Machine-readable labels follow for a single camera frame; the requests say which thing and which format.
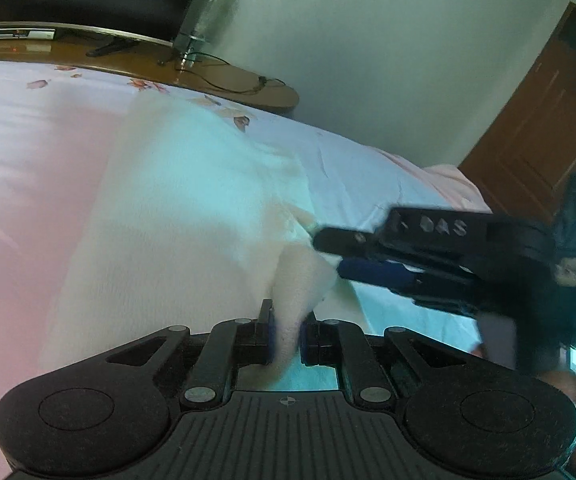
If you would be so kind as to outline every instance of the white towel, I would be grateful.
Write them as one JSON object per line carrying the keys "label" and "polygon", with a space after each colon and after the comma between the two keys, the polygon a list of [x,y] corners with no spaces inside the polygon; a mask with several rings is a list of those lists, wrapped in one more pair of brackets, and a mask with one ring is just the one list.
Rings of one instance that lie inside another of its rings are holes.
{"label": "white towel", "polygon": [[[310,246],[312,209],[305,173],[290,153],[250,140],[196,105],[142,92],[70,262],[42,368],[173,324],[200,333],[222,320],[254,318],[270,297],[277,354],[262,375],[276,379],[294,355],[303,316],[335,281],[334,268]],[[366,327],[356,302],[349,304],[341,317]]]}

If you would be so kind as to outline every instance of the bed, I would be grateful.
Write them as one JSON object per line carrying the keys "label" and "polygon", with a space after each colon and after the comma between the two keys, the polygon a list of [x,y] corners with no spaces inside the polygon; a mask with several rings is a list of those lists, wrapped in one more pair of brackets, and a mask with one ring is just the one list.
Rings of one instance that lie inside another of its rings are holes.
{"label": "bed", "polygon": [[[369,229],[393,203],[485,208],[454,168],[421,170],[222,98],[68,66],[0,62],[0,397],[41,370],[47,326],[103,194],[116,132],[142,92],[190,102],[238,135],[292,153],[303,168],[317,224]],[[401,325],[465,351],[479,341],[469,319],[415,307],[372,286],[348,287],[370,333]],[[235,317],[229,314],[223,319]],[[286,373],[298,373],[298,367],[293,361]],[[318,387],[334,387],[327,382],[330,375],[316,380]],[[308,384],[284,377],[273,387]],[[7,471],[0,454],[0,478]]]}

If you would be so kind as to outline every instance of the cable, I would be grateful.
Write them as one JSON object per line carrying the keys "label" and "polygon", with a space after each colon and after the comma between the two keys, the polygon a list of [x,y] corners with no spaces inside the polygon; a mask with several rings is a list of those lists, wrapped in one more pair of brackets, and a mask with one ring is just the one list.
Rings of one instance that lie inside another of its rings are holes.
{"label": "cable", "polygon": [[[226,61],[225,59],[222,59],[221,57],[218,56],[214,56],[213,54],[208,54],[207,52],[201,52],[201,51],[193,51],[193,52],[188,52],[188,54],[186,54],[186,56],[206,56],[206,57],[210,57],[212,59],[216,59],[217,61],[221,61],[224,65],[227,66],[232,66],[231,63],[229,63],[228,61]],[[193,74],[196,75],[198,78],[202,79],[204,82],[208,83],[210,86],[212,86],[213,88],[216,88],[217,90],[221,90],[223,92],[228,92],[230,94],[239,94],[239,95],[254,95],[254,94],[258,94],[259,92],[261,92],[266,86],[268,86],[268,83],[271,81],[277,81],[279,83],[281,83],[279,86],[287,86],[287,84],[282,81],[281,79],[277,79],[277,78],[272,78],[272,79],[268,79],[267,77],[264,77],[262,75],[258,76],[259,78],[259,82],[258,84],[253,87],[250,88],[248,90],[231,90],[229,88],[224,88],[223,86],[219,86],[216,85],[215,83],[209,81],[208,79],[206,79],[204,76],[202,76],[201,74],[194,72],[193,70],[190,70],[188,68],[177,68],[177,61],[178,58],[174,60],[175,61],[175,70],[177,70],[178,72],[186,72],[189,74]]]}
{"label": "cable", "polygon": [[216,88],[217,90],[221,90],[222,92],[228,92],[229,94],[240,94],[240,95],[254,95],[254,94],[258,94],[259,92],[261,92],[266,85],[268,84],[268,78],[260,75],[259,77],[259,83],[248,89],[248,90],[232,90],[230,88],[224,88],[223,86],[219,86],[216,85],[215,83],[212,83],[211,81],[207,80],[204,76],[202,76],[201,74],[194,72],[192,70],[188,70],[187,68],[182,68],[180,70],[178,70],[179,72],[187,72],[189,74],[193,74],[196,75],[199,79],[202,79],[203,81],[205,81],[206,83],[208,83],[210,86],[212,86],[213,88]]}
{"label": "cable", "polygon": [[193,54],[195,54],[195,55],[199,54],[200,56],[210,57],[212,59],[216,59],[217,61],[221,61],[225,65],[230,65],[230,63],[228,61],[226,61],[225,59],[222,59],[221,57],[218,57],[218,56],[214,56],[213,54],[208,54],[207,52],[201,52],[199,50],[193,51],[193,52],[188,52],[188,56],[191,56]]}

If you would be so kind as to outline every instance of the white wall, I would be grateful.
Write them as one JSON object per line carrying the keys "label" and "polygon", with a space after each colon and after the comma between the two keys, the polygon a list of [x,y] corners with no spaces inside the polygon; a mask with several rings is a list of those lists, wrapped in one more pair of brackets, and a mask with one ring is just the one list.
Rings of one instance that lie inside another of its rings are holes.
{"label": "white wall", "polygon": [[552,30],[544,15],[560,1],[239,0],[214,51],[292,85],[297,120],[417,164],[459,162],[538,54],[526,45],[537,25]]}

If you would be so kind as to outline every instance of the wooden desk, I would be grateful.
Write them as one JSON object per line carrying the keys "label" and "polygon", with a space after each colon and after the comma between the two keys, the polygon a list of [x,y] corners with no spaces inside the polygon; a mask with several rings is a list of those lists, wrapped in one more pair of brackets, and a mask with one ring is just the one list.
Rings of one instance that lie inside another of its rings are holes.
{"label": "wooden desk", "polygon": [[[269,80],[256,92],[246,92],[259,86],[259,76],[215,59],[202,57],[190,69],[194,73],[175,70],[173,62],[159,66],[158,60],[167,59],[170,49],[158,44],[140,43],[129,50],[108,56],[86,56],[87,51],[107,41],[107,38],[96,41],[75,36],[64,36],[54,41],[0,40],[0,60],[50,63],[113,72],[190,88],[281,115],[289,114],[299,102],[297,92],[277,80]],[[198,75],[222,88],[246,93],[220,90]]]}

